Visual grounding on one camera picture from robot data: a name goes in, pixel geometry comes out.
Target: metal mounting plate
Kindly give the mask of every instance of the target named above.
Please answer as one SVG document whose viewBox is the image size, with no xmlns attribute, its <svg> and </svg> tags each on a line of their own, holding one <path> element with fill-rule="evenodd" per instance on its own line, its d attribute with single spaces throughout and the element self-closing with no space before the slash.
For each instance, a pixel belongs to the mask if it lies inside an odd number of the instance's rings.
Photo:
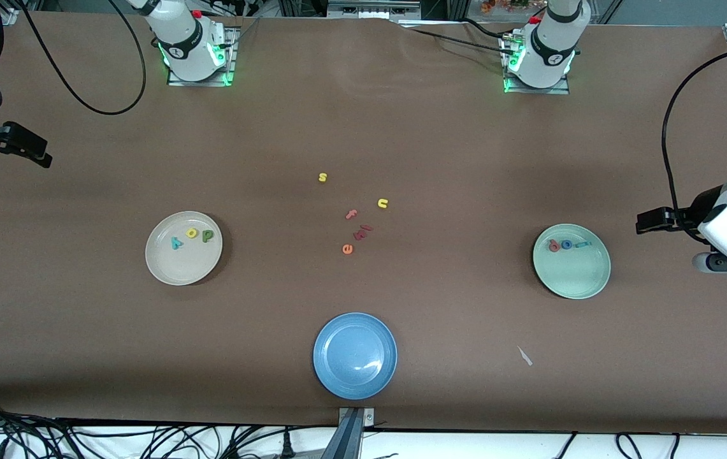
<svg viewBox="0 0 727 459">
<path fill-rule="evenodd" d="M 502 67 L 502 73 L 504 78 L 505 92 L 523 92 L 526 94 L 561 94 L 566 95 L 570 93 L 570 85 L 567 84 L 567 76 L 562 76 L 561 80 L 552 87 L 538 88 L 530 87 L 524 84 L 518 76 L 514 73 L 509 72 L 507 67 Z"/>
<path fill-rule="evenodd" d="M 342 407 L 342 409 L 338 412 L 338 423 L 340 424 L 340 421 L 343 421 L 343 416 L 346 415 L 346 412 L 351 410 L 351 407 Z M 375 424 L 375 409 L 374 407 L 371 407 L 371 409 L 363 409 L 363 426 L 364 427 L 372 427 L 372 425 Z"/>
</svg>

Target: green led light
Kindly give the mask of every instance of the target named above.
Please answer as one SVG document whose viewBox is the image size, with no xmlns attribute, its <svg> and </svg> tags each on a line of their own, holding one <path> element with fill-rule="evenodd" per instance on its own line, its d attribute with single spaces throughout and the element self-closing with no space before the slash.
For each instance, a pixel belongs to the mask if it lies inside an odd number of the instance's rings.
<svg viewBox="0 0 727 459">
<path fill-rule="evenodd" d="M 223 58 L 220 58 L 220 57 L 217 57 L 215 55 L 215 52 L 213 52 L 213 50 L 218 50 L 218 47 L 215 47 L 213 45 L 211 45 L 211 46 L 208 47 L 208 52 L 211 53 L 211 59 L 213 60 L 213 64 L 214 65 L 217 65 L 217 66 L 218 65 L 221 65 L 221 63 L 222 63 L 221 61 L 223 61 L 224 59 Z"/>
<path fill-rule="evenodd" d="M 168 56 L 165 55 L 165 50 L 159 47 L 159 52 L 162 53 L 162 62 L 165 63 L 165 67 L 171 67 L 171 64 L 168 63 Z"/>
<path fill-rule="evenodd" d="M 229 70 L 221 76 L 221 81 L 224 83 L 224 86 L 233 86 L 233 75 L 235 75 L 235 72 Z"/>
</svg>

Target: brown table surface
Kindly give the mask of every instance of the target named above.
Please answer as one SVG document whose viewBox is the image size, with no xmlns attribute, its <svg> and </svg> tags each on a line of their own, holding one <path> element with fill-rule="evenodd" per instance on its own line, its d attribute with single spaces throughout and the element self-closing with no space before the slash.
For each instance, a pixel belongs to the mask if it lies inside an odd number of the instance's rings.
<svg viewBox="0 0 727 459">
<path fill-rule="evenodd" d="M 133 98 L 118 17 L 35 20 L 83 97 Z M 384 20 L 264 18 L 233 87 L 171 88 L 133 23 L 148 89 L 118 117 L 71 99 L 23 20 L 8 29 L 0 122 L 55 159 L 0 156 L 5 409 L 329 423 L 349 402 L 315 377 L 314 339 L 365 311 L 398 343 L 392 383 L 363 402 L 389 426 L 727 432 L 727 276 L 693 270 L 704 246 L 686 236 L 634 228 L 669 204 L 661 119 L 681 79 L 727 50 L 719 29 L 590 27 L 571 94 L 533 96 L 503 93 L 491 53 Z M 687 87 L 669 136 L 682 203 L 727 180 L 727 61 Z M 180 288 L 144 252 L 182 210 L 228 241 Z M 531 244 L 562 222 L 610 250 L 590 300 L 554 296 L 532 268 Z M 355 243 L 358 224 L 375 231 Z"/>
</svg>

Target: blue plate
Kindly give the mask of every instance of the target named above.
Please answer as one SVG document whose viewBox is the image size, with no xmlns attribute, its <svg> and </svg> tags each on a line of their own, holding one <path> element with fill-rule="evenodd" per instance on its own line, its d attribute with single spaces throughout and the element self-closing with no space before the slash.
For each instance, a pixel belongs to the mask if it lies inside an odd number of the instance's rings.
<svg viewBox="0 0 727 459">
<path fill-rule="evenodd" d="M 332 394 L 360 400 L 377 394 L 398 366 L 398 345 L 385 323 L 360 312 L 330 320 L 315 340 L 313 365 Z"/>
</svg>

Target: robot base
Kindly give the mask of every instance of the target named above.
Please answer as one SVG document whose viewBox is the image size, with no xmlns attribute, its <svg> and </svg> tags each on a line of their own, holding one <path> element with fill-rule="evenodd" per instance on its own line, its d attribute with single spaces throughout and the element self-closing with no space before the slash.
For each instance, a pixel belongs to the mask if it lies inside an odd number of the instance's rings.
<svg viewBox="0 0 727 459">
<path fill-rule="evenodd" d="M 519 37 L 521 35 L 521 29 L 514 30 L 515 37 Z M 500 49 L 509 49 L 514 50 L 514 44 L 513 41 L 508 41 L 503 38 L 498 39 L 498 43 L 500 44 Z M 504 91 L 505 92 L 523 92 L 526 94 L 559 94 L 559 95 L 567 95 L 570 93 L 570 85 L 567 84 L 567 75 L 564 75 L 559 79 L 559 82 L 557 84 L 554 84 L 552 87 L 532 87 L 524 84 L 524 82 L 519 79 L 515 73 L 511 72 L 508 67 L 510 65 L 511 56 L 507 54 L 502 55 L 502 75 L 503 75 L 503 85 L 504 85 Z"/>
<path fill-rule="evenodd" d="M 241 36 L 240 27 L 224 28 L 224 40 L 221 43 L 231 43 L 224 49 L 224 66 L 215 71 L 213 75 L 197 82 L 185 81 L 168 70 L 168 86 L 189 87 L 228 87 L 233 84 L 233 73 L 236 71 L 236 58 L 238 57 L 238 38 Z"/>
<path fill-rule="evenodd" d="M 561 94 L 567 95 L 570 93 L 570 85 L 567 84 L 567 76 L 562 76 L 561 80 L 552 87 L 532 87 L 524 84 L 518 76 L 509 72 L 508 67 L 502 66 L 502 73 L 504 78 L 505 92 L 523 92 L 526 94 Z"/>
</svg>

